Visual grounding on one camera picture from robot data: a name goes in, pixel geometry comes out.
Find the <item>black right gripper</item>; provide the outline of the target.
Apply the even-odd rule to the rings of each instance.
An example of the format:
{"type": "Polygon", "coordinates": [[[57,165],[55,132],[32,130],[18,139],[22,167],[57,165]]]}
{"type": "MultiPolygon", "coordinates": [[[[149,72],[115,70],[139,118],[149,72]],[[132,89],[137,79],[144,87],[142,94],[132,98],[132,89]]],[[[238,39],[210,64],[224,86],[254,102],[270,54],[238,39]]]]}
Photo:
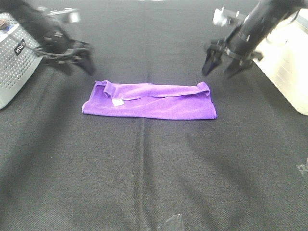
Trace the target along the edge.
{"type": "Polygon", "coordinates": [[[264,23],[248,20],[238,25],[227,37],[213,39],[205,45],[206,58],[202,68],[204,76],[208,76],[222,63],[221,57],[232,58],[224,70],[224,77],[234,75],[252,67],[254,59],[262,60],[263,54],[256,47],[264,38],[264,23]]]}

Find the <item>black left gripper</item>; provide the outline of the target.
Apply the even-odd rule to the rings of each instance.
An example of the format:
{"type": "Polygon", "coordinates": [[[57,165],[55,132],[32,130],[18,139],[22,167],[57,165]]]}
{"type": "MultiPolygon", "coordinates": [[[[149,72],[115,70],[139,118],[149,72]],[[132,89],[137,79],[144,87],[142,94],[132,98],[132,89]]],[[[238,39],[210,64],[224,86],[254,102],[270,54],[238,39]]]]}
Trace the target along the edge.
{"type": "Polygon", "coordinates": [[[36,54],[52,60],[51,65],[62,73],[72,76],[71,63],[94,75],[96,68],[92,60],[92,52],[88,43],[72,39],[68,33],[53,23],[36,23],[36,54]]]}

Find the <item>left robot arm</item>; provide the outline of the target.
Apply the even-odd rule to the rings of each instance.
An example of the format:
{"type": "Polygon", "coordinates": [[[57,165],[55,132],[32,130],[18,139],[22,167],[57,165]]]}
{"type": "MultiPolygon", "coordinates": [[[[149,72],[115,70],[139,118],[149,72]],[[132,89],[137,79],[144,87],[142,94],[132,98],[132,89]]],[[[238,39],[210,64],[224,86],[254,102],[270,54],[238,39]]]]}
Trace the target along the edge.
{"type": "Polygon", "coordinates": [[[72,74],[71,65],[80,67],[90,76],[95,73],[91,45],[72,39],[61,21],[62,14],[67,17],[75,12],[74,9],[50,15],[24,0],[2,0],[0,10],[9,13],[38,42],[33,51],[46,64],[67,75],[72,74]]]}

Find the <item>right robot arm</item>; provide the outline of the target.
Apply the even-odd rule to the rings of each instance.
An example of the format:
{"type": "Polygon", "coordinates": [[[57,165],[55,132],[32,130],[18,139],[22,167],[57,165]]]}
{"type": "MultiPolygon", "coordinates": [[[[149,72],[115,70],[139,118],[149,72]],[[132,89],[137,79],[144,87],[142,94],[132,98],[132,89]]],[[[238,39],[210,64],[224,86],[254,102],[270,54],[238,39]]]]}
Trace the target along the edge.
{"type": "Polygon", "coordinates": [[[231,63],[224,71],[227,78],[251,68],[254,59],[263,59],[263,54],[256,51],[260,42],[281,21],[307,7],[306,0],[261,0],[247,16],[220,10],[217,22],[223,25],[236,24],[236,27],[226,38],[212,40],[205,46],[203,75],[208,76],[221,65],[223,55],[231,58],[231,63]]]}

